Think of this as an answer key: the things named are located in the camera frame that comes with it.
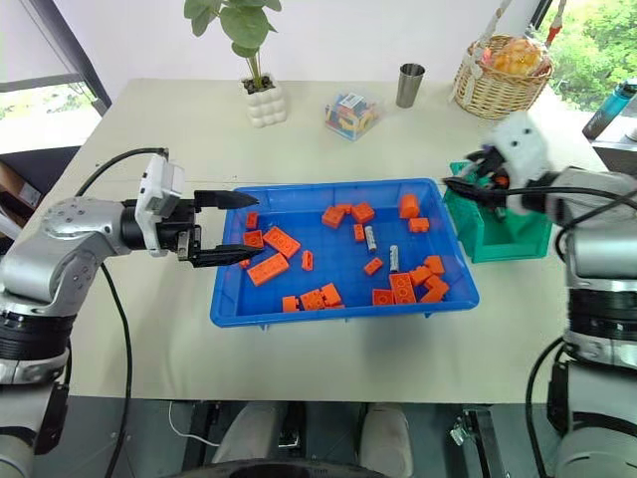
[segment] green box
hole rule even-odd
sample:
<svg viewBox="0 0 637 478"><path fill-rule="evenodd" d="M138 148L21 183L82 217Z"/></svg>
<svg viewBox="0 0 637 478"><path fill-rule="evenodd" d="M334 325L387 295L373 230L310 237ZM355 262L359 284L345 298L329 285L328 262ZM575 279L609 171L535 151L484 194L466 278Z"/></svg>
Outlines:
<svg viewBox="0 0 637 478"><path fill-rule="evenodd" d="M454 174L469 162L452 162ZM475 180L475 175L467 177ZM458 239L474 263L512 261L544 257L548 250L551 222L537 212L519 215L508 209L504 215L478 205L451 190L445 202L456 225Z"/></svg>

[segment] white table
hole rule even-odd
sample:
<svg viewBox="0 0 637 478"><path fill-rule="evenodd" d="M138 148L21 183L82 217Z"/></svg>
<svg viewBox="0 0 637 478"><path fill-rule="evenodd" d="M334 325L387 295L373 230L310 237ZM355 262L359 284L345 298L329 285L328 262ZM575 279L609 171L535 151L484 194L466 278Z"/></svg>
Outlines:
<svg viewBox="0 0 637 478"><path fill-rule="evenodd" d="M168 146L195 188L448 175L448 163L480 147L492 121L448 104L449 85L425 84L416 106L393 106L394 84L363 87L385 98L387 116L352 143L321 124L322 106L356 85L284 83L290 117L252 129L231 82L139 80L128 85L45 199L72 195L96 166L140 146ZM569 127L551 92L532 115L557 168L604 170ZM114 167L94 197L135 197L146 157ZM224 213L199 216L219 243ZM31 221L26 233L33 229ZM209 320L216 271L144 252L107 261L131 326L133 396L408 402L522 402L531 365L565 325L561 264L544 260L471 265L481 303L469 312L356 318L219 329ZM122 396L121 324L99 275L72 335L72 393ZM537 381L545 400L547 369Z"/></svg>

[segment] white pot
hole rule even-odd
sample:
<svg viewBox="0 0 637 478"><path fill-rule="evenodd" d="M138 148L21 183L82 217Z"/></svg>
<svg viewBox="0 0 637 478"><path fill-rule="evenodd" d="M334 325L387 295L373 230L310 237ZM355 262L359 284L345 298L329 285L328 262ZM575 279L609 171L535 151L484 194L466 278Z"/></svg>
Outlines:
<svg viewBox="0 0 637 478"><path fill-rule="evenodd" d="M263 76L270 77L274 88L248 95L248 91L243 86L243 82L250 79L244 78L239 83L241 92L248 104L248 118L254 127L263 127L282 122L288 117L286 101L283 98L281 85L279 85L269 73L264 73Z"/></svg>

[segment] blue plastic tray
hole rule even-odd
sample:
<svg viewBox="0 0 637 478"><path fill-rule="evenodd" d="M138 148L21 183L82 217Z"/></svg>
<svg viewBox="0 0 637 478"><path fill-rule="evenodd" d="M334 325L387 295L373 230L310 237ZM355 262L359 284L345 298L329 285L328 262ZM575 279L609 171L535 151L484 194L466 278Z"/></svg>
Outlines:
<svg viewBox="0 0 637 478"><path fill-rule="evenodd" d="M421 312L426 315L442 311L472 309L480 300L478 291L451 226L449 215L442 203L436 184L431 179L398 179L370 182L344 182L295 186L242 187L259 199L260 204L250 208L228 211L223 243L243 243L246 216L259 212L259 229L264 233L279 226L296 240L301 249L290 259L290 269L256 287L245 270L238 264L220 267L210 308L210 319L220 327L268 325L295 321L346 318L352 316L383 316ZM404 194L416 194L421 215L429 218L427 233L413 234L407 221L398 217L398 203ZM354 220L346 215L338 229L320 222L328 206L367 202L376 211L369 222L373 227L378 251L367 252L365 243L353 238ZM374 307L372 289L389 287L389 246L396 244L400 251L400 272L422 265L426 256L442 257L446 272L442 277L450 286L444 302L437 304L409 304ZM314 253L314 270L301 269L304 250ZM251 267L273 256L274 249L252 260ZM371 277L363 266L374 256L384 265ZM284 296L299 296L333 282L340 293L344 309L323 311L282 312ZM416 288L416 299L424 295L425 288Z"/></svg>

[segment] metal cup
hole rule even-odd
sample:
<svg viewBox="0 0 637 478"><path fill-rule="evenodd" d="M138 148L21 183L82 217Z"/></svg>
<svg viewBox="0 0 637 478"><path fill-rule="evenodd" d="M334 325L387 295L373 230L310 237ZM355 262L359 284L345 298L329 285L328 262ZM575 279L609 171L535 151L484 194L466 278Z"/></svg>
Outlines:
<svg viewBox="0 0 637 478"><path fill-rule="evenodd" d="M417 63L405 63L400 67L400 78L398 79L398 93L396 94L396 104L401 108L411 108L416 101L416 95L420 88L420 82L425 74L425 68Z"/></svg>

